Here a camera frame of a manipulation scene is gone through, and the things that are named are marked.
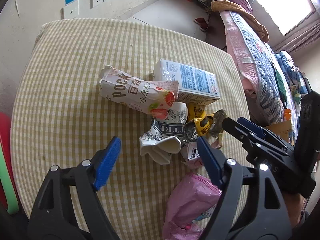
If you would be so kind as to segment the large pink snack bag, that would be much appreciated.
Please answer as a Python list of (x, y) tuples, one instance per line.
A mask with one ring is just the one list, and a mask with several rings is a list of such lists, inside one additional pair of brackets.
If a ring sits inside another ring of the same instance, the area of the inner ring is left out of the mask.
[(186, 174), (172, 191), (162, 228), (163, 239), (199, 239), (197, 222), (209, 218), (221, 196), (211, 181), (192, 172)]

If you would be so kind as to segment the Pocky strawberry box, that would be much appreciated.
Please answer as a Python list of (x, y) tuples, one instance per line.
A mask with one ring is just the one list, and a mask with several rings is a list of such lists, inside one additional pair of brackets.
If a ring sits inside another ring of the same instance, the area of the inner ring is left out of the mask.
[(100, 72), (99, 79), (103, 98), (160, 120), (178, 99), (178, 81), (144, 81), (111, 66)]

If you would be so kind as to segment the green red trash basin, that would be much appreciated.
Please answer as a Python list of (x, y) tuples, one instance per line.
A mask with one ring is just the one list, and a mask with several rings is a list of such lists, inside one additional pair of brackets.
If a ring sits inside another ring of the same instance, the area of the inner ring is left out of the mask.
[(13, 215), (19, 211), (19, 201), (11, 165), (10, 128), (10, 118), (1, 113), (1, 204)]

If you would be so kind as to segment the bed with plaid quilt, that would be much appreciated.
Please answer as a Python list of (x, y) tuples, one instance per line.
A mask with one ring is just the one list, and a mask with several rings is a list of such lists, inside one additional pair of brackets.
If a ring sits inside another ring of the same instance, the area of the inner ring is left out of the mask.
[(292, 128), (299, 123), (301, 99), (306, 90), (302, 75), (286, 51), (274, 53), (236, 12), (222, 11), (226, 50), (236, 65), (250, 119), (260, 126), (282, 122), (291, 111)]

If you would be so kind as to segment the brown yellow snack wrappers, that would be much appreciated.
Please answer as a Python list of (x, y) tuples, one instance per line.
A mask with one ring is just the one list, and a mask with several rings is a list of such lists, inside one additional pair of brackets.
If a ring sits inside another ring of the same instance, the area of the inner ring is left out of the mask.
[(212, 114), (207, 114), (205, 106), (189, 103), (187, 104), (188, 115), (184, 129), (184, 140), (195, 142), (198, 137), (214, 138), (222, 140), (222, 122), (227, 118), (226, 111), (220, 109)]

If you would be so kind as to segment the blue white crumpled packet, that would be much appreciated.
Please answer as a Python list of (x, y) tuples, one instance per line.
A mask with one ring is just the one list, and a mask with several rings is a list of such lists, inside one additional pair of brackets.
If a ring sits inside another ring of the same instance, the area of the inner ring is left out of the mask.
[(196, 142), (189, 142), (181, 148), (181, 155), (185, 164), (202, 165)]

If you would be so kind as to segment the blue white milk carton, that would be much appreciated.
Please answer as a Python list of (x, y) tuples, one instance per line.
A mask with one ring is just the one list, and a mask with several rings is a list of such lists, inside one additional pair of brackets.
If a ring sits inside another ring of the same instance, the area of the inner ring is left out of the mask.
[(160, 59), (154, 67), (155, 81), (177, 81), (178, 101), (210, 105), (220, 100), (216, 75), (193, 66)]

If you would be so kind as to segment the checkered beige tablecloth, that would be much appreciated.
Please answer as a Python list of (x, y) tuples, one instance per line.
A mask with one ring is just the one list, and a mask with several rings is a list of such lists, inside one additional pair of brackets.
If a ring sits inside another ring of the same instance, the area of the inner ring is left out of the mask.
[(99, 94), (105, 66), (150, 80), (160, 59), (216, 75), (220, 99), (207, 107), (208, 113), (224, 109), (232, 119), (249, 117), (231, 55), (210, 44), (120, 20), (59, 20), (42, 26), (11, 121), (11, 161), (26, 214), (52, 165), (76, 166), (118, 136), (121, 154), (99, 191), (100, 201), (121, 239), (161, 238), (167, 199), (188, 168), (179, 155), (169, 165), (141, 156), (139, 137), (151, 118)]

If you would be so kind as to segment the crumpled white paper cup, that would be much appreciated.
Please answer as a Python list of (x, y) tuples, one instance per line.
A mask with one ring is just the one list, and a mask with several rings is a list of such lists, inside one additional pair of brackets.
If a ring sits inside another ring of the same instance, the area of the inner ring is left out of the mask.
[(159, 165), (169, 165), (171, 156), (178, 154), (184, 142), (184, 126), (188, 108), (183, 102), (175, 102), (164, 120), (154, 118), (151, 128), (139, 138), (140, 156), (148, 155)]

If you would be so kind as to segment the red slippers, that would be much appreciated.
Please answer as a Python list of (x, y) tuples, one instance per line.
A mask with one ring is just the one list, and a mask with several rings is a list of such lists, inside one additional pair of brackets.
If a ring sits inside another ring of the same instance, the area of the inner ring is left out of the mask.
[(199, 25), (201, 31), (206, 32), (208, 30), (208, 23), (204, 18), (196, 18), (194, 22)]

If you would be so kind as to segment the mustard yellow blanket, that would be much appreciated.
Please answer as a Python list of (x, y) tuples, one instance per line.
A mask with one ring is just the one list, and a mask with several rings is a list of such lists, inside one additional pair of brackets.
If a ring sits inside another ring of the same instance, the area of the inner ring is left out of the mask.
[(268, 43), (270, 41), (266, 27), (260, 24), (260, 22), (251, 13), (247, 12), (241, 5), (228, 0), (218, 0), (212, 1), (210, 7), (213, 12), (236, 12), (247, 22), (247, 24), (255, 31), (255, 33), (263, 42)]

